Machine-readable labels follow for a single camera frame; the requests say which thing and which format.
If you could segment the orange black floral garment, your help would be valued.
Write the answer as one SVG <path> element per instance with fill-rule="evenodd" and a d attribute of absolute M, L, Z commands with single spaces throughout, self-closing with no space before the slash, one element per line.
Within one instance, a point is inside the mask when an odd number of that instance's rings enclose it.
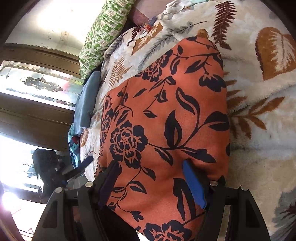
<path fill-rule="evenodd" d="M 189 160 L 210 181 L 225 177 L 229 121 L 223 61 L 206 37 L 180 41 L 108 92 L 96 174 L 122 172 L 107 206 L 148 240 L 193 240 L 204 218 L 183 174 Z"/>

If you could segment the turquoise striped garment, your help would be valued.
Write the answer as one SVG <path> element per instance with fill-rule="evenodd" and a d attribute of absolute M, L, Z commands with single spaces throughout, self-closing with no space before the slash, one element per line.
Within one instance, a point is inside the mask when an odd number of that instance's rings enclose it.
<path fill-rule="evenodd" d="M 68 132 L 68 144 L 71 162 L 74 168 L 80 164 L 80 134 L 74 130 L 74 123 L 71 124 Z"/>

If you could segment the blue folded cloth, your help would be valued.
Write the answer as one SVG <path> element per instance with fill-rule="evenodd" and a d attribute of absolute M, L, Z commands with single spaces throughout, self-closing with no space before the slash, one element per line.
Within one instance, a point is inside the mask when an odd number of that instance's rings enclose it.
<path fill-rule="evenodd" d="M 75 106 L 73 130 L 74 135 L 80 136 L 85 128 L 89 128 L 96 97 L 100 85 L 100 71 L 94 71 L 84 84 Z"/>

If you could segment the wooden framed window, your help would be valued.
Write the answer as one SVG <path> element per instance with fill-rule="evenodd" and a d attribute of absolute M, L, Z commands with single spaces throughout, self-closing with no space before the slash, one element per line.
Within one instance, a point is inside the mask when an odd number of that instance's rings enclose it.
<path fill-rule="evenodd" d="M 1 47 L 1 182 L 20 198 L 45 202 L 34 170 L 36 149 L 71 166 L 68 131 L 82 86 L 78 58 L 21 44 Z"/>

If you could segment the green white patterned pillow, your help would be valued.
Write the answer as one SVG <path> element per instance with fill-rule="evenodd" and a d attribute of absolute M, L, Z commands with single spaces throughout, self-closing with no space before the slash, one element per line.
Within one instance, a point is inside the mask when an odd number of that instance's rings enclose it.
<path fill-rule="evenodd" d="M 104 3 L 79 54 L 79 73 L 82 79 L 88 78 L 103 62 L 104 52 L 120 34 L 134 3 L 134 0 L 111 0 Z"/>

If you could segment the small red printed packet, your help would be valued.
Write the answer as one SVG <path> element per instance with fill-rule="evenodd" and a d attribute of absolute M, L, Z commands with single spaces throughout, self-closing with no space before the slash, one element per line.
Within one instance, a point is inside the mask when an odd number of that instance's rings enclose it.
<path fill-rule="evenodd" d="M 152 29 L 156 20 L 157 20 L 156 16 L 153 16 L 151 19 L 148 20 L 148 22 L 146 24 L 143 25 L 142 29 L 145 32 L 149 32 Z"/>

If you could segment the mauve quilted bed sheet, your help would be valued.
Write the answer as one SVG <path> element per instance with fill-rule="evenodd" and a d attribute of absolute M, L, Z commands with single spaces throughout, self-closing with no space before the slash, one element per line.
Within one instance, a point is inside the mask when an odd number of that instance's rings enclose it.
<path fill-rule="evenodd" d="M 136 25 L 142 25 L 162 13 L 170 2 L 172 0 L 137 0 L 128 14 L 128 19 Z"/>

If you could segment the beige leaf-pattern fleece blanket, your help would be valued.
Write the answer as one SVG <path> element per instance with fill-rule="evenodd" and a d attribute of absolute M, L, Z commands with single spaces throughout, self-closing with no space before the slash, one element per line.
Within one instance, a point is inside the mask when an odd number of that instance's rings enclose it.
<path fill-rule="evenodd" d="M 208 1 L 157 16 L 142 36 L 132 28 L 104 54 L 101 86 L 81 158 L 92 156 L 93 181 L 100 154 L 105 98 L 189 37 L 206 37 L 223 61 L 229 121 L 229 187 L 249 190 L 271 240 L 295 240 L 295 40 L 261 1 Z"/>

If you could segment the white light-blue small garment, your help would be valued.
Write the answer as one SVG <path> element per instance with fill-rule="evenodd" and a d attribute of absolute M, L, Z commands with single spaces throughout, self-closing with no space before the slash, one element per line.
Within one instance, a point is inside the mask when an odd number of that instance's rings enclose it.
<path fill-rule="evenodd" d="M 175 14 L 195 4 L 206 3 L 208 0 L 174 0 L 166 5 L 163 14 Z"/>

